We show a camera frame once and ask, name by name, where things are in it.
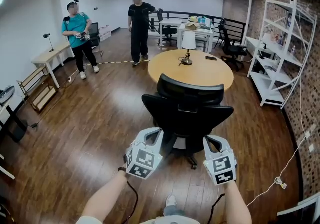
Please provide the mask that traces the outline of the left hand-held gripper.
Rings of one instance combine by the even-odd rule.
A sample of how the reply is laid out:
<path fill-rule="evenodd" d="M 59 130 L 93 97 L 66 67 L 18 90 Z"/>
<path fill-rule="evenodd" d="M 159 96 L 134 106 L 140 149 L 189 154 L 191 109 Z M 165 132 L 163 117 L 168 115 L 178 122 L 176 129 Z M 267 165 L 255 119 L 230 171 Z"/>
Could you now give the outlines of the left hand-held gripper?
<path fill-rule="evenodd" d="M 159 127 L 141 130 L 127 153 L 126 172 L 147 179 L 157 169 L 163 156 L 160 154 L 164 131 Z"/>

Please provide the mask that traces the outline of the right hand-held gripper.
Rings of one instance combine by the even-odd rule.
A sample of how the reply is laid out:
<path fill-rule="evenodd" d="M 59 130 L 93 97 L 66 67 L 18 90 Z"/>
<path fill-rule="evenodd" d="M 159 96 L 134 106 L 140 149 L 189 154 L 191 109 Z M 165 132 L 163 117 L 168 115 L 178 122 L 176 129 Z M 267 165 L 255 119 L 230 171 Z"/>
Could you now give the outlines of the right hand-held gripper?
<path fill-rule="evenodd" d="M 213 151 L 211 144 L 218 152 Z M 227 139 L 216 135 L 204 136 L 203 148 L 206 158 L 203 164 L 215 185 L 237 179 L 237 160 Z"/>

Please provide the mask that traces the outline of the black mesh office chair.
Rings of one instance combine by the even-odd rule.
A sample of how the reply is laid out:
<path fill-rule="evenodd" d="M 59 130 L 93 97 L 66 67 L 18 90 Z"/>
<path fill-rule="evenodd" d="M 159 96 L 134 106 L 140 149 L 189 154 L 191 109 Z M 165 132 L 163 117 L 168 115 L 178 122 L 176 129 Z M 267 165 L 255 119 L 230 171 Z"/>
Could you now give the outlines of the black mesh office chair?
<path fill-rule="evenodd" d="M 142 101 L 153 117 L 153 124 L 164 131 L 164 154 L 181 152 L 198 167 L 194 154 L 204 149 L 203 137 L 225 121 L 234 112 L 231 106 L 222 106 L 224 85 L 196 86 L 161 74 L 154 95 L 144 94 Z M 174 148 L 178 138 L 185 139 L 183 149 Z"/>

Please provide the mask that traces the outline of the person's left forearm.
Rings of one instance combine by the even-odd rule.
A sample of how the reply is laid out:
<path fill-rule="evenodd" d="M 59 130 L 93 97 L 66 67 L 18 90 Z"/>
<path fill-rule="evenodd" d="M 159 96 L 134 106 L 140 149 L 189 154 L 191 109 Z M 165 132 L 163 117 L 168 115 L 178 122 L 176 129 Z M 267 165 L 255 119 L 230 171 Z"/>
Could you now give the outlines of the person's left forearm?
<path fill-rule="evenodd" d="M 103 222 L 115 206 L 127 181 L 127 173 L 123 170 L 118 171 L 108 183 L 91 196 L 82 216 L 94 217 Z"/>

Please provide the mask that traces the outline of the person's right forearm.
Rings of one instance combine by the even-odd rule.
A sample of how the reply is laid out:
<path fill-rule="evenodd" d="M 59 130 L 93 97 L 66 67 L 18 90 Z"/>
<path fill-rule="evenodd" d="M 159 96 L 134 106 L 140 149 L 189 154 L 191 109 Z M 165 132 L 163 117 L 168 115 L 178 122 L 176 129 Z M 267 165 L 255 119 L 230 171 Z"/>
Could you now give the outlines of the person's right forearm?
<path fill-rule="evenodd" d="M 235 181 L 224 185 L 227 224 L 252 224 L 251 213 Z"/>

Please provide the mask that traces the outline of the round wooden table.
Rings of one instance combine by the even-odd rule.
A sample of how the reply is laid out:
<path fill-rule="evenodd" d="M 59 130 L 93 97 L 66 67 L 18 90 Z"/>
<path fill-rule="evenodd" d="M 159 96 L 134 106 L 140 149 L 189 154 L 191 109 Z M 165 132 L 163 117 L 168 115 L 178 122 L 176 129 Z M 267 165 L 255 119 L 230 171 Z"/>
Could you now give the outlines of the round wooden table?
<path fill-rule="evenodd" d="M 176 81 L 197 85 L 216 86 L 223 84 L 228 90 L 234 81 L 231 68 L 220 58 L 206 59 L 206 54 L 201 51 L 191 50 L 192 65 L 181 64 L 181 59 L 187 50 L 177 49 L 162 52 L 153 57 L 148 64 L 148 72 L 153 81 L 158 82 L 160 76 L 165 74 Z"/>

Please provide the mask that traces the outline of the person's blue jeans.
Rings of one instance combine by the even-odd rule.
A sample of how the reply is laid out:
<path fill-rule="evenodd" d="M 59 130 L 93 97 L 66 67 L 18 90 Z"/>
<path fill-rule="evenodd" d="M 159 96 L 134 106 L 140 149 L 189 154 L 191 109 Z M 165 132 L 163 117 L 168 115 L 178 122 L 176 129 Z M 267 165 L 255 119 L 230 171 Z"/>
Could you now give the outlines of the person's blue jeans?
<path fill-rule="evenodd" d="M 185 216 L 185 212 L 179 209 L 176 205 L 168 205 L 163 210 L 164 216 L 180 215 Z"/>

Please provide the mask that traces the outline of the person's white t-shirt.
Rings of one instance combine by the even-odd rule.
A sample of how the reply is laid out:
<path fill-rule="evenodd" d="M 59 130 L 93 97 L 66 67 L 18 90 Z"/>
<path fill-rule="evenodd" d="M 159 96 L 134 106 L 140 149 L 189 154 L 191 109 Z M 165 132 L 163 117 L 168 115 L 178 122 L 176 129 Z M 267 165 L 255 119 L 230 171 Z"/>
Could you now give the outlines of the person's white t-shirt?
<path fill-rule="evenodd" d="M 103 224 L 100 220 L 92 216 L 81 216 L 76 224 Z M 200 224 L 195 219 L 182 216 L 182 215 L 170 215 L 157 217 L 139 224 Z"/>

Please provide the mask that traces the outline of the white shade table lamp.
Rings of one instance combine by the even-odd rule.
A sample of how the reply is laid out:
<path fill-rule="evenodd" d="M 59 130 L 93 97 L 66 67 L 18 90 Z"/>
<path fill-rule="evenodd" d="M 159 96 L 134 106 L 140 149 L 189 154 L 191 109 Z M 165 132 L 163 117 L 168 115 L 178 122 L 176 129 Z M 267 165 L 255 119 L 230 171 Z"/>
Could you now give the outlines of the white shade table lamp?
<path fill-rule="evenodd" d="M 182 48 L 187 50 L 184 58 L 181 60 L 183 65 L 192 65 L 190 50 L 196 49 L 196 34 L 194 31 L 185 31 L 182 39 Z"/>

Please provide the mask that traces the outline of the black webcam on stand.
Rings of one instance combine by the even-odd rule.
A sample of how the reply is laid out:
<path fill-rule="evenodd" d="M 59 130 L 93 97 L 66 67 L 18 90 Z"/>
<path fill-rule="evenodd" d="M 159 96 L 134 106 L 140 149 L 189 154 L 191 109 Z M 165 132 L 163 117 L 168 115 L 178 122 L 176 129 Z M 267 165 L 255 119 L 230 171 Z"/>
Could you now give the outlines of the black webcam on stand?
<path fill-rule="evenodd" d="M 259 52 L 259 57 L 260 59 L 265 59 L 266 58 L 266 50 L 267 50 L 267 45 L 263 43 L 263 47 L 260 47 L 258 52 Z"/>

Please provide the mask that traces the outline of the white framed board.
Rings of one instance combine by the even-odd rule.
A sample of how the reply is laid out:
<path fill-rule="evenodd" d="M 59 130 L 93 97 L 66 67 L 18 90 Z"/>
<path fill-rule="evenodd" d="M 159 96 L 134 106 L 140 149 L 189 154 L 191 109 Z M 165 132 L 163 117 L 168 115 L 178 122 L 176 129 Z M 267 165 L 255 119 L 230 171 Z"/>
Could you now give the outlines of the white framed board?
<path fill-rule="evenodd" d="M 320 192 L 278 212 L 275 224 L 320 224 Z"/>

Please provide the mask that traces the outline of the white metal shelving unit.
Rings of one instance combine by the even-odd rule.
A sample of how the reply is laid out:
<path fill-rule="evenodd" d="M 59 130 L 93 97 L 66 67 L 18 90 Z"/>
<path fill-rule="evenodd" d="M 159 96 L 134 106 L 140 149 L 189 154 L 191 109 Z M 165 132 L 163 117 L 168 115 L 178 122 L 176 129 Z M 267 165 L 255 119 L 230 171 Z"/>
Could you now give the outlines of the white metal shelving unit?
<path fill-rule="evenodd" d="M 246 38 L 254 48 L 248 71 L 261 98 L 260 106 L 283 109 L 294 92 L 312 50 L 318 16 L 298 0 L 265 0 L 259 37 Z M 266 44 L 266 58 L 259 48 Z M 296 46 L 296 53 L 291 49 Z"/>

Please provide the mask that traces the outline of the pale storage box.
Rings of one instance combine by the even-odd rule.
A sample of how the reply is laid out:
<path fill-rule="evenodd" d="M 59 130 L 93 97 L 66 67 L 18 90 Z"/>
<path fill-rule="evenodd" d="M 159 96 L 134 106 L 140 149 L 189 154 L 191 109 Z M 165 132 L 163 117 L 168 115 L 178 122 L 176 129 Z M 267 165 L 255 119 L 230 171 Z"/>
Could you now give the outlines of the pale storage box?
<path fill-rule="evenodd" d="M 101 41 L 104 41 L 112 36 L 111 28 L 109 25 L 102 26 L 99 28 L 99 37 Z"/>

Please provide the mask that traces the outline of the brown cardboard box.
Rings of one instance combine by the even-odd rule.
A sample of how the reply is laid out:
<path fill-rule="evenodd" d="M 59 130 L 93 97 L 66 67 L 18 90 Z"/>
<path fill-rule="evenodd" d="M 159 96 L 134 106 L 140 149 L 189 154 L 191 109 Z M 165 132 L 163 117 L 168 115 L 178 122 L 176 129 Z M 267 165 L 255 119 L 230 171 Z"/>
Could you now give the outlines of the brown cardboard box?
<path fill-rule="evenodd" d="M 185 29 L 187 29 L 187 30 L 195 31 L 195 30 L 198 30 L 200 28 L 201 28 L 201 26 L 197 22 L 188 22 L 188 23 L 185 24 Z"/>

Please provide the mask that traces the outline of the black metal railing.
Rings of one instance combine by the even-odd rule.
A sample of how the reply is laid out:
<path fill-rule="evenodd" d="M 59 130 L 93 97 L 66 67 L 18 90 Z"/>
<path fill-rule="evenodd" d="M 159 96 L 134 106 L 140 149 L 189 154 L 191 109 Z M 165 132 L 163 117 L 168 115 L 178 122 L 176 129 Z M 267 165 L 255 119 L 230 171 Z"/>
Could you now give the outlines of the black metal railing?
<path fill-rule="evenodd" d="M 241 43 L 244 37 L 244 32 L 246 28 L 246 23 L 218 17 L 218 16 L 212 16 L 212 15 L 206 15 L 206 14 L 199 14 L 199 13 L 192 13 L 192 12 L 182 12 L 182 11 L 164 11 L 162 13 L 162 16 L 164 19 L 182 19 L 183 23 L 186 23 L 186 21 L 191 16 L 197 16 L 201 18 L 209 18 L 212 21 L 212 28 L 214 28 L 215 32 L 215 39 L 218 39 L 220 33 L 218 29 L 218 25 L 220 22 L 224 19 L 225 20 L 225 28 L 228 31 L 228 35 L 231 39 L 234 39 L 235 41 Z"/>

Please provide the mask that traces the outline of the wooden shoe rack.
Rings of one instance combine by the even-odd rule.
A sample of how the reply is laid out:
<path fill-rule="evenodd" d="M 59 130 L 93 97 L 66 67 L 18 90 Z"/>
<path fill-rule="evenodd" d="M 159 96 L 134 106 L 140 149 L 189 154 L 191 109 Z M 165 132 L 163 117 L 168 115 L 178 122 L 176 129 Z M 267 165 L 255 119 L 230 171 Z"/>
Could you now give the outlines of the wooden shoe rack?
<path fill-rule="evenodd" d="M 38 113 L 42 112 L 58 92 L 58 88 L 46 66 L 38 67 L 25 80 L 17 82 L 24 98 Z"/>

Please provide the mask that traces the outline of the white blue carton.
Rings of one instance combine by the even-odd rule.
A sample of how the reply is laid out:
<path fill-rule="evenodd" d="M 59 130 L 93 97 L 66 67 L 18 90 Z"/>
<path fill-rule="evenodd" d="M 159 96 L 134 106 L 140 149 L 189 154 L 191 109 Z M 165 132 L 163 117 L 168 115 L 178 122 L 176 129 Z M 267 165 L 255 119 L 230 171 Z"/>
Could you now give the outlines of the white blue carton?
<path fill-rule="evenodd" d="M 212 28 L 212 20 L 206 17 L 198 18 L 198 23 L 202 29 L 210 30 Z"/>

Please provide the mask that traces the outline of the wooden top white desk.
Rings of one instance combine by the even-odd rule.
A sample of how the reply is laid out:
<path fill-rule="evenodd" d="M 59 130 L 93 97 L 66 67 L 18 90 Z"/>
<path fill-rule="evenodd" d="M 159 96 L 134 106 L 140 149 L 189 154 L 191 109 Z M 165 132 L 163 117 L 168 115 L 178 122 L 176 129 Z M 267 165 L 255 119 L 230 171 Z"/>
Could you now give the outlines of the wooden top white desk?
<path fill-rule="evenodd" d="M 53 51 L 46 51 L 31 61 L 36 67 L 45 67 L 47 69 L 57 88 L 60 88 L 60 85 L 55 77 L 50 62 L 57 58 L 60 65 L 64 66 L 61 54 L 68 48 L 70 48 L 70 44 L 68 42 L 63 42 L 62 44 L 55 47 Z"/>

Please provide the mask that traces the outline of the black desk lamp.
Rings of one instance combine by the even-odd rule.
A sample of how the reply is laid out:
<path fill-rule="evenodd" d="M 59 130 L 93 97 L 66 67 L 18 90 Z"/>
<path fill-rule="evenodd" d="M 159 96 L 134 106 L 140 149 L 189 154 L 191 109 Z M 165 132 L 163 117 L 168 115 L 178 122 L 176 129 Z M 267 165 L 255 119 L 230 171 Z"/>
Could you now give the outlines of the black desk lamp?
<path fill-rule="evenodd" d="M 46 34 L 44 34 L 44 35 L 43 35 L 43 37 L 44 37 L 45 39 L 48 39 L 48 40 L 49 40 L 49 42 L 50 42 L 51 49 L 49 50 L 49 52 L 53 52 L 55 49 L 54 49 L 54 47 L 53 47 L 53 44 L 52 44 L 52 41 L 51 41 L 50 35 L 51 35 L 50 33 L 46 33 Z"/>

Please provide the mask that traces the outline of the black-legged desk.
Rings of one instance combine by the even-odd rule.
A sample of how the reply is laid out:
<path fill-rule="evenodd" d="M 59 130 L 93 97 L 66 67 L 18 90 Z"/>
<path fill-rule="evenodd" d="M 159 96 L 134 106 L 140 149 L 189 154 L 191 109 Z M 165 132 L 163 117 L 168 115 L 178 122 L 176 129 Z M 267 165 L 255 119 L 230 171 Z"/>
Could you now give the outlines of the black-legged desk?
<path fill-rule="evenodd" d="M 17 113 L 10 107 L 12 97 L 13 95 L 4 103 L 0 103 L 0 127 L 13 139 L 14 142 L 19 143 L 28 130 L 28 122 L 27 120 L 20 119 Z M 1 115 L 4 111 L 9 114 L 8 121 L 13 120 L 16 123 L 16 126 L 12 131 L 10 130 L 9 125 L 1 120 Z"/>

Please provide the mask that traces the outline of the grey model ship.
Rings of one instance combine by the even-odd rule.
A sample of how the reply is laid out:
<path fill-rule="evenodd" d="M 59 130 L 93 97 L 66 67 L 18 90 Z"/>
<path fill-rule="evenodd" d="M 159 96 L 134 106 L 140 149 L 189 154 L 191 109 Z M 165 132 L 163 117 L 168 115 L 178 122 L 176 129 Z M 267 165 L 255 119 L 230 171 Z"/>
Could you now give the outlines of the grey model ship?
<path fill-rule="evenodd" d="M 7 102 L 15 93 L 14 86 L 7 86 L 5 90 L 0 90 L 0 104 Z"/>

